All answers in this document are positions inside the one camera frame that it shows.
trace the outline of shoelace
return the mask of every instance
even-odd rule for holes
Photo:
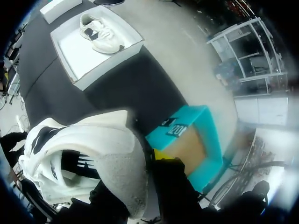
[[[103,23],[101,23],[100,21],[96,21],[97,25],[100,28],[95,28],[95,31],[97,31],[101,37],[103,39],[111,39],[113,37],[113,33],[111,32],[111,29],[109,29],[108,27],[106,27]]]

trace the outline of shoe sole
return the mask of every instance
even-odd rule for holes
[[[85,38],[85,39],[87,39],[87,40],[89,40],[90,42],[92,42],[91,41],[91,39],[80,29],[80,35],[83,37],[83,38]],[[111,53],[111,52],[105,52],[105,51],[102,51],[102,50],[100,50],[99,48],[97,48],[96,46],[94,46],[93,44],[92,44],[92,48],[95,50],[95,51],[97,51],[97,52],[99,52],[99,53],[102,53],[102,54],[115,54],[115,53],[117,53],[117,52],[119,52],[119,51],[121,51],[121,50],[123,50],[124,49],[124,47],[122,46],[122,45],[120,45],[120,48],[119,48],[119,50],[118,51],[116,51],[116,52],[114,52],[114,53]]]

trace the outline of cardboard box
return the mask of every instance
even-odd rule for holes
[[[183,106],[146,136],[156,159],[180,158],[196,191],[215,177],[222,154],[212,114],[207,106]]]
[[[48,24],[51,24],[55,19],[63,13],[69,11],[75,6],[82,3],[82,0],[52,0],[45,5],[41,10],[41,14]]]
[[[124,41],[125,48],[115,54],[102,54],[92,49],[92,43],[80,34],[80,17],[90,14],[102,18],[116,35]],[[121,17],[111,10],[98,6],[69,19],[51,32],[59,59],[72,83],[86,89],[106,72],[139,53],[143,38]]]

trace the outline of metal shelf frame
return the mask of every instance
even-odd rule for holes
[[[274,69],[273,69],[273,66],[272,66],[272,63],[271,63],[271,59],[269,58],[269,54],[268,54],[268,52],[267,52],[267,50],[266,50],[266,48],[265,48],[265,46],[264,46],[264,44],[263,44],[263,41],[262,41],[260,35],[258,34],[257,30],[256,30],[255,27],[253,26],[254,23],[258,24],[258,25],[262,28],[262,30],[264,31],[264,33],[265,33],[266,36],[267,36],[268,41],[270,42],[270,46],[271,46],[271,48],[272,48],[272,50],[273,50],[273,52],[274,52],[275,61],[276,61],[276,63],[277,63],[277,69],[276,69],[276,71],[274,71]],[[229,33],[233,32],[233,31],[236,31],[236,30],[239,30],[240,28],[243,28],[243,27],[246,27],[246,26],[249,26],[249,27],[251,28],[251,30],[253,31],[253,33],[255,34],[255,36],[256,36],[256,38],[257,38],[257,40],[259,41],[259,43],[260,43],[260,45],[261,45],[261,48],[262,48],[262,50],[263,50],[263,54],[264,54],[264,56],[265,56],[265,58],[266,58],[266,61],[267,61],[268,66],[269,66],[269,71],[270,71],[270,73],[267,74],[267,75],[257,75],[257,74],[256,74],[254,77],[246,77],[244,68],[243,68],[242,63],[241,63],[240,60],[242,60],[242,59],[244,59],[244,58],[248,58],[248,57],[256,56],[256,55],[258,55],[258,53],[255,53],[255,54],[251,54],[251,55],[248,55],[248,56],[243,56],[243,57],[238,58],[236,52],[234,51],[234,48],[233,48],[232,45],[231,45],[231,42],[233,42],[233,41],[235,41],[235,40],[237,40],[237,39],[240,39],[240,38],[243,38],[243,37],[247,36],[247,35],[249,34],[248,32],[245,33],[245,34],[241,34],[240,36],[235,37],[235,38],[233,38],[232,40],[229,40],[228,37],[227,37],[227,35],[228,35]],[[227,46],[225,46],[225,49],[230,49],[230,50],[231,50],[231,52],[232,52],[232,54],[234,55],[236,61],[238,62],[238,65],[240,66],[240,69],[241,69],[241,72],[242,72],[242,75],[243,75],[243,78],[240,79],[240,82],[251,81],[251,80],[256,80],[256,79],[262,79],[262,78],[265,78],[265,77],[279,76],[279,75],[285,75],[285,74],[286,74],[286,72],[282,72],[282,70],[281,70],[280,61],[279,61],[279,59],[280,59],[281,57],[279,56],[279,54],[276,52],[276,50],[275,50],[275,48],[274,48],[274,44],[273,44],[272,39],[271,39],[271,38],[272,38],[272,35],[271,35],[271,33],[269,32],[269,30],[266,28],[264,22],[262,21],[262,19],[261,19],[260,17],[251,19],[251,20],[246,21],[246,22],[244,22],[244,23],[241,23],[241,24],[239,24],[239,25],[235,24],[235,25],[233,25],[233,26],[231,26],[231,27],[228,27],[227,29],[225,29],[225,30],[223,30],[223,31],[221,31],[221,32],[219,32],[219,33],[217,33],[217,34],[214,36],[213,39],[211,39],[211,40],[209,40],[209,41],[207,42],[207,44],[212,43],[212,45],[214,46],[213,43],[214,43],[214,42],[217,42],[220,38],[224,38],[224,40],[226,40],[226,44],[227,44],[228,48],[227,48]]]

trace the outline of teal box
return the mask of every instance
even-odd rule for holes
[[[216,127],[212,114],[206,105],[183,106],[146,136],[146,139],[152,148],[163,152],[190,125],[197,129],[206,152],[205,159],[188,176],[194,189],[201,192],[222,166],[221,147]]]

